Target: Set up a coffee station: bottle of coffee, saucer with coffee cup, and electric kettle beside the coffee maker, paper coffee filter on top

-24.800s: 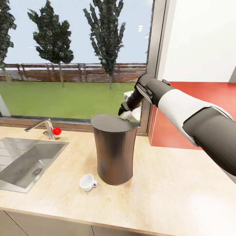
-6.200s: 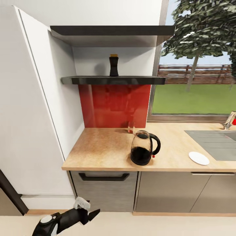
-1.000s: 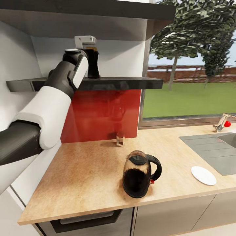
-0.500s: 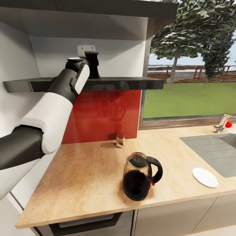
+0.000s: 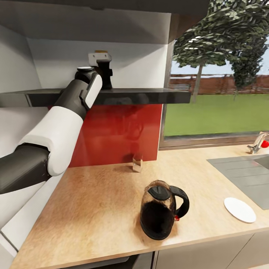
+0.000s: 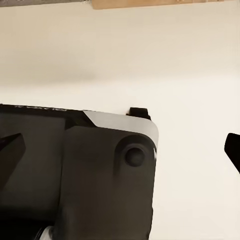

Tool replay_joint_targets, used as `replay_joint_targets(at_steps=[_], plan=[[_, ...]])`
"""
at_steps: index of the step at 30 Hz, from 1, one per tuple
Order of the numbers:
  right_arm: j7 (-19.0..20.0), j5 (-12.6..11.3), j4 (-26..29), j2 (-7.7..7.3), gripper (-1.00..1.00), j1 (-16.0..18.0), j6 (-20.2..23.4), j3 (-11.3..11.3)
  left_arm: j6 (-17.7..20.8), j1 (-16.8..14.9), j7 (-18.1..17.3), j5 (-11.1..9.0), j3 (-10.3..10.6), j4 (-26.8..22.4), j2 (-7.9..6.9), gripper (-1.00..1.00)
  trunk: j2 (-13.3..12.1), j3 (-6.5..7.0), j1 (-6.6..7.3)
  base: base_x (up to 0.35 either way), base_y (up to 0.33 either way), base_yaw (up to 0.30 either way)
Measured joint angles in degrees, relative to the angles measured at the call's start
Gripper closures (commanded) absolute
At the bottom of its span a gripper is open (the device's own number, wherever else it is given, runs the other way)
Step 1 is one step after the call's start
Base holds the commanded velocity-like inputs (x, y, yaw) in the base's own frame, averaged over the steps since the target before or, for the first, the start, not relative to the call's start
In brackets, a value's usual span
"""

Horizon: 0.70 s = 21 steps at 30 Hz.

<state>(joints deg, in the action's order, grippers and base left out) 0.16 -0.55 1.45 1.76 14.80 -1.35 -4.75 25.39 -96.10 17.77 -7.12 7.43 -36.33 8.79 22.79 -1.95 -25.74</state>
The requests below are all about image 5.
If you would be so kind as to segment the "bottle of coffee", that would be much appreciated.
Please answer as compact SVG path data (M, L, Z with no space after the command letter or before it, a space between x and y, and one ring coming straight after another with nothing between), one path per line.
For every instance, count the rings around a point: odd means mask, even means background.
M108 53L104 50L95 50L96 53ZM97 62L99 67L110 67L110 62ZM101 89L112 89L111 80L102 80L102 88Z

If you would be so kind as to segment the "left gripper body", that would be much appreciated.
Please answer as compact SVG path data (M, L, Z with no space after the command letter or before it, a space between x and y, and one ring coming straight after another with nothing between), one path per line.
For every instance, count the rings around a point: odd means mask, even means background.
M109 80L110 79L108 66L106 66L106 67L94 66L94 68L99 71L102 80Z

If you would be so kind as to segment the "saucer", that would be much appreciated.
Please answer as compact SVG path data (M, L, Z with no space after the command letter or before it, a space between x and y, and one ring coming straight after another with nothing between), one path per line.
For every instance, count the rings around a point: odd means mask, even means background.
M224 204L230 213L242 221L250 223L256 221L255 212L245 202L229 197L224 200Z

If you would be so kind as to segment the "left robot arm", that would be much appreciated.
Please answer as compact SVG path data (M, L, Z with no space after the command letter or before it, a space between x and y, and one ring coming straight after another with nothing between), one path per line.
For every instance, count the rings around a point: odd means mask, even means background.
M89 67L79 67L75 79L39 124L24 136L12 154L0 158L0 230L52 177L69 166L87 112L112 69L108 53L88 53Z

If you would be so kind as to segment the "electric kettle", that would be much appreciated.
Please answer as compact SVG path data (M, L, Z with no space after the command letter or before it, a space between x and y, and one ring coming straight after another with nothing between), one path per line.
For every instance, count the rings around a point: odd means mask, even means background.
M171 233L174 221L186 215L189 210L187 194L176 186L162 180L155 180L143 189L145 191L140 210L140 224L144 233L154 240L164 240ZM183 204L176 209L176 198Z

